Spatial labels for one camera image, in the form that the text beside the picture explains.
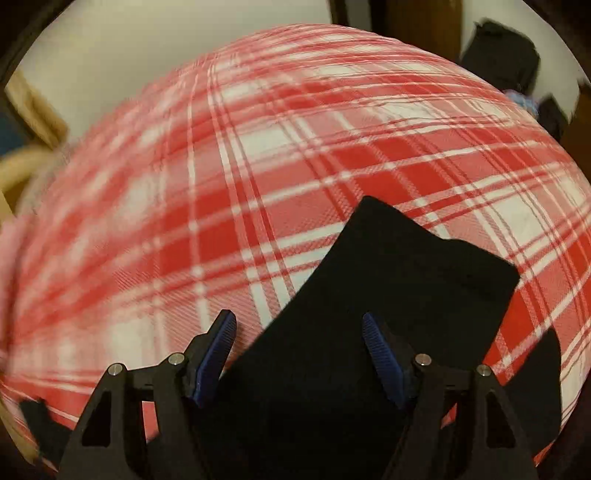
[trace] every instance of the metal pin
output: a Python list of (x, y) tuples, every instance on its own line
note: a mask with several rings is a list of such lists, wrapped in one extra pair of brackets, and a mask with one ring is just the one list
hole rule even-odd
[(107, 371), (109, 372), (109, 375), (116, 377), (117, 375), (119, 375), (123, 371), (123, 365), (113, 364), (109, 367), (109, 369)]
[(184, 362), (184, 355), (182, 353), (173, 353), (168, 357), (168, 363), (171, 365), (178, 365)]
[(428, 367), (433, 360), (426, 353), (420, 353), (414, 358), (414, 361), (421, 365), (421, 367)]
[(478, 367), (476, 367), (476, 373), (483, 377), (490, 377), (492, 375), (492, 370), (488, 365), (478, 365)]

